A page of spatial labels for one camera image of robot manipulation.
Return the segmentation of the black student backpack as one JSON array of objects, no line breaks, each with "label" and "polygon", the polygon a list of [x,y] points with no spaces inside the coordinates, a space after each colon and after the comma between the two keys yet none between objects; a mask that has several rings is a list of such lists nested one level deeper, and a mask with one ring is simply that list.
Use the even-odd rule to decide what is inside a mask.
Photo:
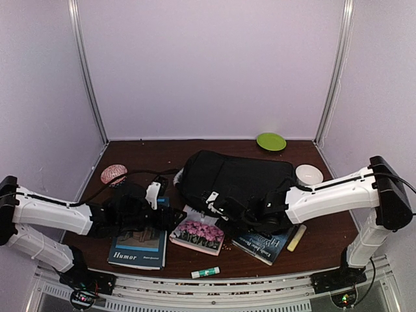
[{"label": "black student backpack", "polygon": [[191,156],[176,175],[175,187],[188,206],[216,218],[218,215],[206,203],[212,192],[232,197],[244,205],[251,198],[263,198],[282,183],[287,187],[294,175],[294,167],[289,162],[201,150]]}]

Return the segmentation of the pink roses Designer Fate book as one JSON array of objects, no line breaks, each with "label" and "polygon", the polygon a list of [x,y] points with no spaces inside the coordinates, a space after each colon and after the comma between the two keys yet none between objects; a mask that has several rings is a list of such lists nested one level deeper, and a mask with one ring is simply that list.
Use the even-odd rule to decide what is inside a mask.
[{"label": "pink roses Designer Fate book", "polygon": [[170,242],[197,252],[218,256],[225,234],[216,226],[217,218],[199,213],[186,205],[186,218],[171,232]]}]

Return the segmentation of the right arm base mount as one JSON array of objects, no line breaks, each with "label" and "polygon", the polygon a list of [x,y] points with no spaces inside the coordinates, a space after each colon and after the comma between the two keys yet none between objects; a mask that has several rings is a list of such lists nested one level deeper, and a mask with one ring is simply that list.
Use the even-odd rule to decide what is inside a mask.
[{"label": "right arm base mount", "polygon": [[315,294],[326,293],[352,287],[367,280],[365,269],[336,268],[311,275],[311,283]]}]

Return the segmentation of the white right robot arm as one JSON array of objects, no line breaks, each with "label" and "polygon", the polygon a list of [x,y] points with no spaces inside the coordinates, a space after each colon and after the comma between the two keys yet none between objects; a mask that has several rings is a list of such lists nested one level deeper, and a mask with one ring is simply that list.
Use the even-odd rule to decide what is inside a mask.
[{"label": "white right robot arm", "polygon": [[236,228],[268,235],[320,216],[369,209],[365,225],[346,248],[342,266],[333,273],[336,285],[346,287],[387,236],[412,221],[407,185],[383,157],[374,156],[357,172],[309,187],[287,178],[281,189],[269,192],[259,203],[243,206],[233,198],[217,197],[208,206]]}]

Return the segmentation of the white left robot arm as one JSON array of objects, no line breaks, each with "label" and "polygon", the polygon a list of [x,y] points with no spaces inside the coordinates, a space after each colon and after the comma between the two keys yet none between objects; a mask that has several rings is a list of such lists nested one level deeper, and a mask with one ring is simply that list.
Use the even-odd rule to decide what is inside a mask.
[{"label": "white left robot arm", "polygon": [[83,253],[59,244],[33,225],[63,229],[93,239],[116,237],[150,226],[171,232],[185,213],[158,202],[161,184],[147,188],[124,183],[103,203],[66,202],[43,197],[18,185],[14,176],[1,181],[1,244],[20,250],[67,275],[80,289],[93,283]]}]

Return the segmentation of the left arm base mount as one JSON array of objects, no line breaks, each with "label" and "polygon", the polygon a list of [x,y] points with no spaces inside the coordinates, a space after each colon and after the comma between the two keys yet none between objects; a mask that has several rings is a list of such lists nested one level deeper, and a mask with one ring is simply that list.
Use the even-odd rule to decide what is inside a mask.
[{"label": "left arm base mount", "polygon": [[74,272],[59,272],[59,281],[69,286],[73,290],[83,291],[86,293],[99,295],[111,295],[116,283],[114,274],[102,273],[93,270],[87,270],[80,274]]}]

